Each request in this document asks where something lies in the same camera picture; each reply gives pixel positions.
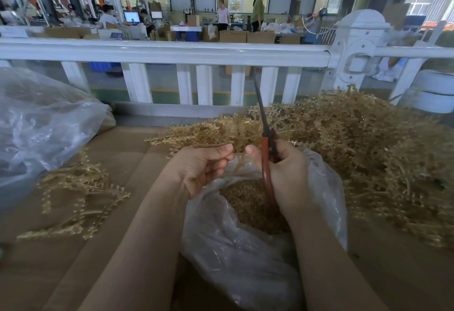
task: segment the forearm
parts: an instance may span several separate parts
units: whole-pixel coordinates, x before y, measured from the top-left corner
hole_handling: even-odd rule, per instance
[[[318,207],[289,217],[307,308],[388,310],[349,259]]]
[[[168,310],[187,196],[157,180],[79,310]]]

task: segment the left forearm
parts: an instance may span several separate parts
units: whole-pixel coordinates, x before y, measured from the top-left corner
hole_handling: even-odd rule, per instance
[[[170,308],[187,199],[158,178],[80,310]]]

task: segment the green floor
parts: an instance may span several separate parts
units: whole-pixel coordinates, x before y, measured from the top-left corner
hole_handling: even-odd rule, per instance
[[[111,101],[129,101],[128,90],[120,89],[92,89],[94,96],[99,100],[105,102]],[[153,103],[157,104],[180,104],[180,96],[177,91],[151,91]],[[297,100],[304,99],[305,96],[297,96]],[[281,103],[282,95],[277,94],[274,96],[274,103]],[[198,104],[197,92],[192,93],[192,103]],[[214,92],[213,93],[214,105],[230,105],[229,92]],[[254,93],[244,94],[244,105],[252,106],[257,104],[257,96]]]

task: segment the white monitor screen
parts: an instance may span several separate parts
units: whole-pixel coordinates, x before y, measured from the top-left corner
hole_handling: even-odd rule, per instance
[[[151,11],[151,18],[162,19],[162,12],[161,11]]]
[[[126,18],[127,23],[132,23],[133,21],[134,21],[134,23],[140,22],[139,14],[137,12],[126,12],[125,11],[124,17]]]

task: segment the black pants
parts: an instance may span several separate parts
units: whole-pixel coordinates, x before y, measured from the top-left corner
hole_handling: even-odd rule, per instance
[[[228,24],[226,23],[218,23],[218,31],[223,31],[228,29]]]
[[[252,22],[251,25],[253,26],[253,33],[258,31],[258,20],[256,20],[255,22]]]

